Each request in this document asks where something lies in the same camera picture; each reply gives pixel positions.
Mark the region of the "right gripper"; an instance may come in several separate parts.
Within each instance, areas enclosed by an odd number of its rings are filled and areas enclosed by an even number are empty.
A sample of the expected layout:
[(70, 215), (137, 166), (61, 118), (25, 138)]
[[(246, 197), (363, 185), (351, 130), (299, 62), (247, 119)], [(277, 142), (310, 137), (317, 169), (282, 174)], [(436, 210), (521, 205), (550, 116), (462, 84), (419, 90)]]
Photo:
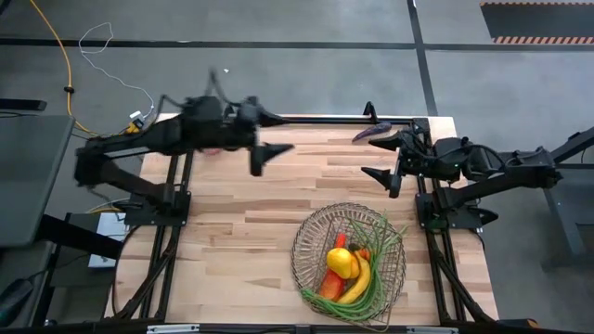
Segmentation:
[(415, 175), (438, 179), (436, 158), (428, 147), (413, 131), (398, 131), (393, 135), (369, 139), (368, 143), (376, 148), (396, 151), (399, 148), (398, 160), (394, 170), (379, 170), (362, 167), (361, 171), (378, 183), (389, 193), (391, 199), (400, 195), (402, 176)]

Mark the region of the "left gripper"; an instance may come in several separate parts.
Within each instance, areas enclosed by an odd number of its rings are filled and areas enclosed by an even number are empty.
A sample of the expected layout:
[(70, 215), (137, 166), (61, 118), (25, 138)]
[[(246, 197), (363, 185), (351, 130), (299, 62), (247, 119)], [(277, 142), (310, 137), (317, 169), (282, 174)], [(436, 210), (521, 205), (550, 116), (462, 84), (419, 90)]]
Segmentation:
[(218, 147), (227, 151), (237, 151), (245, 148), (250, 151), (250, 173), (261, 176), (267, 162), (276, 156), (294, 148), (292, 144), (268, 144), (256, 146), (256, 121), (260, 127), (273, 127), (287, 124), (290, 121), (280, 115), (266, 110), (259, 110), (254, 114), (256, 96), (248, 96), (240, 103), (226, 102), (223, 111), (223, 138)]

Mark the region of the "black wire basket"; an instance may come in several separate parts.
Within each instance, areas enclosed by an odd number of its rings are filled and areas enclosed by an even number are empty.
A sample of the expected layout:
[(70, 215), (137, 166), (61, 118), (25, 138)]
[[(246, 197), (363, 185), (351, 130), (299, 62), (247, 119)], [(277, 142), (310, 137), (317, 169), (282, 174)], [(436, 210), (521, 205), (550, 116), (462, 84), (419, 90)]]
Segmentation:
[[(368, 288), (355, 302), (345, 305), (318, 294), (327, 272), (326, 253), (334, 246), (339, 233), (346, 235), (347, 248), (355, 243), (370, 251)], [(405, 282), (406, 267), (402, 232), (380, 214), (311, 216), (298, 229), (291, 248), (292, 278), (310, 309), (379, 332), (389, 326), (390, 312)]]

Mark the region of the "green long beans bunch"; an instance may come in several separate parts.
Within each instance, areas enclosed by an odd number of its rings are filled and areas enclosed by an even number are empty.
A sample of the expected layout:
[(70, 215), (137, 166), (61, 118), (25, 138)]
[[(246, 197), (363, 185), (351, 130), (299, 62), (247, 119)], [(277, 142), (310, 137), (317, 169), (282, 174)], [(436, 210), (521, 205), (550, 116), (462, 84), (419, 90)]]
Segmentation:
[(364, 327), (385, 318), (406, 280), (404, 228), (388, 219), (337, 217), (339, 226), (323, 238), (314, 262), (291, 264), (298, 291), (315, 312)]

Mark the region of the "purple eggplant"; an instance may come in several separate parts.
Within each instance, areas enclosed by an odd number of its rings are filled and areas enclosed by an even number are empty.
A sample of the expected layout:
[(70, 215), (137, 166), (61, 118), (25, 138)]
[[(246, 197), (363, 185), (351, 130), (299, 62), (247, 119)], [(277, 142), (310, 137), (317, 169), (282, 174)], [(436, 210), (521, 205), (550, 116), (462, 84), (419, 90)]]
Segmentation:
[(376, 123), (376, 124), (370, 126), (366, 130), (363, 130), (362, 132), (358, 133), (352, 139), (352, 142), (356, 142), (356, 141), (362, 140), (366, 137), (370, 137), (373, 135), (388, 133), (391, 131), (391, 129), (392, 129), (392, 125), (389, 122), (379, 122), (379, 123)]

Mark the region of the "yellow banana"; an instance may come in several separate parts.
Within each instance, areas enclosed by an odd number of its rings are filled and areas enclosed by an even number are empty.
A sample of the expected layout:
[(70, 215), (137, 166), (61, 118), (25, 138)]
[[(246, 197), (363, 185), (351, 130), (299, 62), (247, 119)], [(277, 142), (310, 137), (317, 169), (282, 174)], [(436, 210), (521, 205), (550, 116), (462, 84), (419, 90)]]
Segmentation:
[(361, 255), (360, 250), (355, 252), (355, 257), (359, 264), (359, 276), (354, 285), (352, 285), (351, 288), (349, 288), (337, 301), (338, 304), (351, 304), (355, 302), (368, 288), (371, 279), (369, 262)]

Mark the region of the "black metal stand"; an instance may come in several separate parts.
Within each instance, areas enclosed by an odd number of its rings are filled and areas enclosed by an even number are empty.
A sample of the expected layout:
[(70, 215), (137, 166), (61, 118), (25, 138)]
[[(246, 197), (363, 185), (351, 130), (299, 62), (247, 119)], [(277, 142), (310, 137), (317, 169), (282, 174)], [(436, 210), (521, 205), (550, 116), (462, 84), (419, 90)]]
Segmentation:
[(514, 205), (553, 224), (545, 269), (594, 267), (594, 126), (548, 151), (562, 180), (550, 189), (513, 190)]

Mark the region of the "white box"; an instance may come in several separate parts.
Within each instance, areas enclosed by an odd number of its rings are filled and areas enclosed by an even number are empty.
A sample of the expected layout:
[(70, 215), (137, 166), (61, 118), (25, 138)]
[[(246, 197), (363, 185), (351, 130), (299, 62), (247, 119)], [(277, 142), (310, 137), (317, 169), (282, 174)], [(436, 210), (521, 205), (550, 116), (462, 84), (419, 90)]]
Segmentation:
[[(123, 241), (127, 235), (129, 227), (124, 223), (125, 213), (122, 212), (103, 212), (99, 215), (97, 232), (100, 235), (112, 238), (117, 241)], [(100, 255), (91, 255), (88, 261), (88, 267), (93, 269), (112, 268), (115, 266), (115, 260)]]

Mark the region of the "black hazard striped mat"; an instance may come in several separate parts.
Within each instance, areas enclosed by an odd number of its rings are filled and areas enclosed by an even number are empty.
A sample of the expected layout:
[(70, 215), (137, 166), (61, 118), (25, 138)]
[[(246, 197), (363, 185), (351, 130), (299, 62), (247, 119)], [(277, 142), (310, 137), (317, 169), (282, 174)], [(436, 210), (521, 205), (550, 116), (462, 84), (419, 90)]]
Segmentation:
[(594, 45), (594, 2), (482, 2), (499, 45)]

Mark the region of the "black beam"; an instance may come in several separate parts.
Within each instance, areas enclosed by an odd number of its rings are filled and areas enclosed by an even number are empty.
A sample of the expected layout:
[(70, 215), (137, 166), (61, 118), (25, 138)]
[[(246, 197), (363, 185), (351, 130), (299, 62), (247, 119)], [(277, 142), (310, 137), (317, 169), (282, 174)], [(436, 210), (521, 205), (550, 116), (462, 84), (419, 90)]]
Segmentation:
[(45, 214), (38, 226), (36, 240), (86, 251), (110, 259), (117, 259), (123, 249), (121, 241), (109, 238), (56, 217)]

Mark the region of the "grey cabinet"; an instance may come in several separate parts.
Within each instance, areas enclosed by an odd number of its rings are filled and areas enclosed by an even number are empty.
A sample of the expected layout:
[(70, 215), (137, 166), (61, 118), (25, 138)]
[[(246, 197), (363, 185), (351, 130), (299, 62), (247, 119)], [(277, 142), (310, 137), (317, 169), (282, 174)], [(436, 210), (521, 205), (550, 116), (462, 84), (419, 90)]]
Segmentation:
[(35, 240), (69, 144), (73, 119), (0, 119), (0, 248)]

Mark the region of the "black flat bar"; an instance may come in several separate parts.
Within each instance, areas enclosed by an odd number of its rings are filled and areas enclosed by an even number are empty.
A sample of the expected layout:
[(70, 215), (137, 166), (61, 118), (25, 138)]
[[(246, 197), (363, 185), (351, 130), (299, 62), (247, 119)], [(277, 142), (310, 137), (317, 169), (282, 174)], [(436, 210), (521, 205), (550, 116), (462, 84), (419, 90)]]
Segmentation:
[(0, 109), (43, 111), (46, 105), (43, 100), (0, 98)]

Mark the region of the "black rounded floor object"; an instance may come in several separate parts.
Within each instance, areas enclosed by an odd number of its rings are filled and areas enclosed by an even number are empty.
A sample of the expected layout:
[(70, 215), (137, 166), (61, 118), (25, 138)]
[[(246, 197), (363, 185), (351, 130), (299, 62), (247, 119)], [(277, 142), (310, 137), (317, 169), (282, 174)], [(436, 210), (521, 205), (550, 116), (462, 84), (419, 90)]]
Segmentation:
[(0, 293), (0, 317), (9, 318), (12, 315), (17, 315), (32, 290), (32, 282), (29, 279), (19, 278), (10, 283)]

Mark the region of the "black aluminium table frame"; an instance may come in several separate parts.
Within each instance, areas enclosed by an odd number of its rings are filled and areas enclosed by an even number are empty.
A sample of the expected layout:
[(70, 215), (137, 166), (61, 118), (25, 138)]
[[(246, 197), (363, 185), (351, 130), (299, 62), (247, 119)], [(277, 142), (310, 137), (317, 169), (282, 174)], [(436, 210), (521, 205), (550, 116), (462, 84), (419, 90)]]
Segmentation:
[(299, 117), (266, 128), (264, 141), (290, 143), (259, 177), (244, 150), (196, 155), (189, 177), (189, 217), (182, 228), (166, 310), (169, 323), (267, 324), (277, 328), (327, 325), (291, 277), (290, 251), (301, 222), (333, 203), (355, 202), (383, 213), (403, 230), (406, 279), (381, 324), (438, 323), (427, 241), (416, 220), (417, 182), (407, 178), (398, 198), (363, 173), (388, 169), (395, 154), (355, 142), (368, 125), (361, 116)]

